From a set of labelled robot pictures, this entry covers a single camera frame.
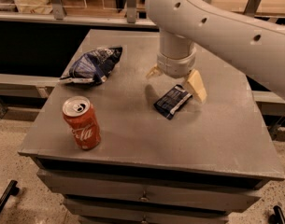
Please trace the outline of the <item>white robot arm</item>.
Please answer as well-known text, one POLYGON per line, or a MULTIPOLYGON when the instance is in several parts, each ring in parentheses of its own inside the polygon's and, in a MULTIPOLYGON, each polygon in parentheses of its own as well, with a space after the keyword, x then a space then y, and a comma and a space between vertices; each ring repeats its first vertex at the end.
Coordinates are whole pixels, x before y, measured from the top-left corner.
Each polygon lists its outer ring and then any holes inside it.
POLYGON ((221 10, 207 0, 146 0, 160 29, 157 67, 189 75, 194 42, 285 100, 285 26, 221 10))

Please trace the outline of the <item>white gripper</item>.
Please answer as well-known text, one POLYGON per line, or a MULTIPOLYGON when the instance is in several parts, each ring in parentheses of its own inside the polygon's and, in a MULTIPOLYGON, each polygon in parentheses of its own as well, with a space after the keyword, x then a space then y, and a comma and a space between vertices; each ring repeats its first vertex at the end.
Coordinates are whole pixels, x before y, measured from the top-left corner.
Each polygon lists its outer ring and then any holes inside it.
POLYGON ((172 78, 186 77, 183 87, 193 98, 199 103, 203 103, 207 98, 207 91, 203 83, 203 79, 198 70, 193 69, 196 58, 196 47, 192 48, 191 54, 185 58, 172 59, 163 55, 161 52, 157 54, 157 64, 146 74, 146 79, 159 77, 163 73, 172 78))

